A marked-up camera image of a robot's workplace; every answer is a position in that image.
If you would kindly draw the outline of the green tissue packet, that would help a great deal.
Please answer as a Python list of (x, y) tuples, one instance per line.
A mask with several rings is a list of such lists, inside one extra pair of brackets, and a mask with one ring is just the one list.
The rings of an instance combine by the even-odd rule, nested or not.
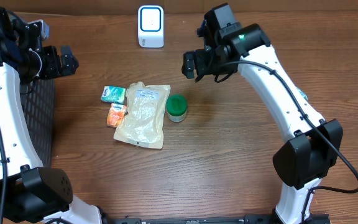
[(105, 86), (101, 95), (101, 101), (123, 105), (125, 94), (125, 88), (118, 86)]

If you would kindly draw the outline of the orange tissue packet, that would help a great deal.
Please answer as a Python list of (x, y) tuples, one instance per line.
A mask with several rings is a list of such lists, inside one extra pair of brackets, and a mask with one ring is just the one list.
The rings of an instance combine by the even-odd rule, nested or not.
[(124, 120), (127, 114), (127, 106), (117, 103), (112, 103), (107, 116), (107, 125), (110, 127), (118, 127)]

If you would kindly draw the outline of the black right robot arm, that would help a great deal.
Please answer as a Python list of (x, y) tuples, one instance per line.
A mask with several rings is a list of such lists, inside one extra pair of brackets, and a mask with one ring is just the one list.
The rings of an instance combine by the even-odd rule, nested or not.
[(242, 26), (228, 4), (204, 15), (197, 34), (202, 49), (183, 56), (184, 76), (196, 81), (213, 75), (216, 82), (232, 74), (244, 77), (274, 118), (283, 146), (273, 156), (282, 180), (280, 200), (271, 215), (246, 215), (246, 223), (328, 223), (327, 215), (310, 212), (311, 189), (335, 165), (342, 127), (326, 121), (300, 93), (281, 66), (265, 32), (257, 24)]

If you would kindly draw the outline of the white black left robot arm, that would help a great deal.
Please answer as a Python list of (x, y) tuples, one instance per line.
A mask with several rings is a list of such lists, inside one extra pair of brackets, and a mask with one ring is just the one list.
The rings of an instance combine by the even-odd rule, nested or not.
[(48, 35), (44, 21), (24, 22), (0, 7), (0, 222), (108, 223), (99, 207), (74, 195), (63, 170), (43, 165), (29, 135), (21, 86), (79, 66), (69, 46), (43, 46)]

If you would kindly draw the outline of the green lid jar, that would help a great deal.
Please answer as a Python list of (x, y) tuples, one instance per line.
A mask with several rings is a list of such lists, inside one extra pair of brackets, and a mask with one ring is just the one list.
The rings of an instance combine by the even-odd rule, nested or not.
[(168, 118), (173, 122), (181, 122), (186, 118), (188, 103), (183, 95), (169, 96), (166, 103)]

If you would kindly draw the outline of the beige pouch bag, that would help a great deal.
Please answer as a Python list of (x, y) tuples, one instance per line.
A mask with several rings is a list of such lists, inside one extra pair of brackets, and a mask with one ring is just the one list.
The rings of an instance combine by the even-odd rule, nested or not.
[(116, 128), (114, 139), (139, 147), (163, 147), (163, 122), (170, 85), (133, 83), (126, 91), (127, 114)]

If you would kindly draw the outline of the teal wipes packet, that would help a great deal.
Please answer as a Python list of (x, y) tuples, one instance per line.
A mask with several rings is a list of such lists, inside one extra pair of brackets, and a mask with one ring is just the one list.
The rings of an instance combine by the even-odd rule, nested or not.
[(308, 96), (306, 93), (304, 93), (301, 89), (297, 88), (297, 90), (299, 91), (299, 93), (301, 94), (301, 96), (306, 100), (308, 101)]

